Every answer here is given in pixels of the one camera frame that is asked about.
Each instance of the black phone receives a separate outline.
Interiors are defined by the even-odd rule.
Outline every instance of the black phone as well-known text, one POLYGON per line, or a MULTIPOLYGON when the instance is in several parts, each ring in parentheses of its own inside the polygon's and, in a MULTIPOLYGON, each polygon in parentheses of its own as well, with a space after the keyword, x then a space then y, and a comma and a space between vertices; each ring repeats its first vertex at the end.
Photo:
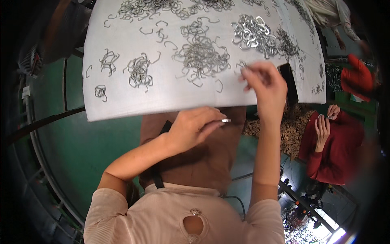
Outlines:
POLYGON ((294 75, 289 63, 282 64, 278 70, 287 83, 287 102, 288 106, 292 107, 298 103, 298 93, 296 92, 294 75))

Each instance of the red sweater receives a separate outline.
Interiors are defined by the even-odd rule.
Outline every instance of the red sweater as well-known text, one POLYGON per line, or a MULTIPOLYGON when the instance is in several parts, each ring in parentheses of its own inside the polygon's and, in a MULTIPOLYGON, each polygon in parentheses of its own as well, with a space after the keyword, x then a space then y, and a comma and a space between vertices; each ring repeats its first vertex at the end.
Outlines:
POLYGON ((336 120, 330 121, 330 135, 322 152, 315 152, 317 133, 315 112, 306 125, 298 157, 306 160, 307 175, 320 182, 345 185, 356 171, 356 148, 361 146, 364 129, 359 121, 340 111, 336 120))
POLYGON ((353 69, 343 68, 341 71, 341 88, 343 91, 354 94, 355 96, 363 99, 366 102, 370 101, 370 98, 361 95, 372 91, 375 74, 371 74, 368 68, 359 61, 353 54, 349 54, 348 62, 353 69))

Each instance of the white table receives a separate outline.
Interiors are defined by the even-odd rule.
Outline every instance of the white table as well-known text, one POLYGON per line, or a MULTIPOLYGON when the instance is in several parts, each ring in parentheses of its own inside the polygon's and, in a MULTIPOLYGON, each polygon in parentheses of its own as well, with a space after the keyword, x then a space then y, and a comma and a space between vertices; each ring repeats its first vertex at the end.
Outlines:
MULTIPOLYGON (((182 7, 188 7, 194 3, 190 0, 182 0, 182 7)), ((199 11, 197 14, 181 20, 171 11, 161 11, 149 18, 138 21, 138 18, 122 20, 118 15, 122 0, 100 0, 97 1, 92 11, 87 38, 84 48, 83 60, 83 93, 84 103, 88 121, 98 121, 126 116, 142 114, 153 114, 161 112, 179 111, 203 105, 214 107, 229 107, 240 105, 254 105, 256 98, 253 91, 245 94, 242 92, 244 84, 237 82, 239 68, 236 64, 240 60, 246 63, 264 60, 264 55, 256 50, 242 51, 237 45, 232 43, 234 38, 231 22, 237 22, 241 13, 261 16, 272 33, 276 33, 278 27, 287 31, 293 42, 298 42, 301 59, 293 57, 290 63, 296 83, 298 99, 300 103, 325 103, 324 72, 322 77, 319 74, 319 67, 324 67, 320 42, 317 32, 310 34, 308 25, 300 20, 299 13, 294 6, 284 2, 284 0, 266 0, 263 6, 247 5, 241 0, 233 0, 235 6, 230 11, 217 12, 210 9, 209 12, 199 11), (172 59, 176 52, 174 46, 165 41, 175 43, 179 50, 187 43, 182 36, 180 27, 190 25, 198 17, 209 17, 211 21, 220 20, 218 23, 209 23, 203 18, 203 25, 208 26, 206 36, 211 40, 217 40, 219 46, 225 46, 230 55, 229 64, 231 69, 227 69, 216 74, 216 77, 201 79, 202 87, 197 87, 188 82, 191 79, 190 73, 183 78, 175 78, 182 75, 183 63, 172 59), (168 38, 158 43, 161 38, 156 33, 160 28, 168 38), (101 60, 106 53, 106 48, 119 54, 119 58, 113 63, 116 71, 109 76, 109 69, 101 70, 101 60), (153 86, 140 86, 133 88, 129 84, 130 73, 127 67, 130 60, 141 57, 141 53, 146 53, 148 59, 153 62, 161 56, 159 61, 148 67, 148 75, 153 77, 153 86), (299 69, 299 64, 303 65, 304 72, 299 69), (95 95, 95 88, 105 88, 105 94, 101 97, 95 95)), ((269 59, 276 66, 287 63, 284 57, 279 55, 269 59)))

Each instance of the woman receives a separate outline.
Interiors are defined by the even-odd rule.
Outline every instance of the woman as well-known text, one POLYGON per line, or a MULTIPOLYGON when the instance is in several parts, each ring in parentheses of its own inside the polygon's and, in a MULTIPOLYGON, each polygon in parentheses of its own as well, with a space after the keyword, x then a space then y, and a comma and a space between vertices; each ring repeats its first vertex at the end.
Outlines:
POLYGON ((92 196, 84 231, 89 243, 285 243, 277 202, 280 122, 287 86, 275 66, 255 63, 240 81, 257 95, 263 130, 246 221, 218 196, 226 193, 245 121, 244 108, 202 107, 144 116, 141 146, 112 162, 92 196), (258 74, 267 77, 260 80, 258 74), (231 123, 222 119, 229 117, 231 123), (166 120, 170 130, 159 135, 166 120), (141 175, 145 195, 128 208, 126 184, 153 165, 163 187, 141 175))
POLYGON ((334 94, 337 91, 346 91, 369 102, 371 97, 376 96, 376 90, 380 86, 376 79, 377 72, 371 73, 353 54, 349 54, 347 58, 353 69, 336 64, 325 64, 326 92, 334 94))
MULTIPOLYGON (((326 118, 307 105, 296 105, 280 129, 282 153, 306 161, 306 173, 320 182, 345 185, 357 167, 364 129, 354 118, 330 105, 326 118)), ((247 121, 244 135, 261 133, 258 120, 247 121)))

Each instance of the bright light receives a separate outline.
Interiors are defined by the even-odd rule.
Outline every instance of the bright light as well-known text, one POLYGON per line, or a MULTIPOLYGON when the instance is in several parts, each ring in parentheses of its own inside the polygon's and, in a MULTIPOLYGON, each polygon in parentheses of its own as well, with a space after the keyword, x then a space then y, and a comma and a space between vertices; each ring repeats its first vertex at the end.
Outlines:
POLYGON ((345 230, 343 228, 340 228, 338 231, 336 231, 333 236, 328 241, 328 244, 333 244, 337 240, 339 240, 343 235, 345 234, 345 230))

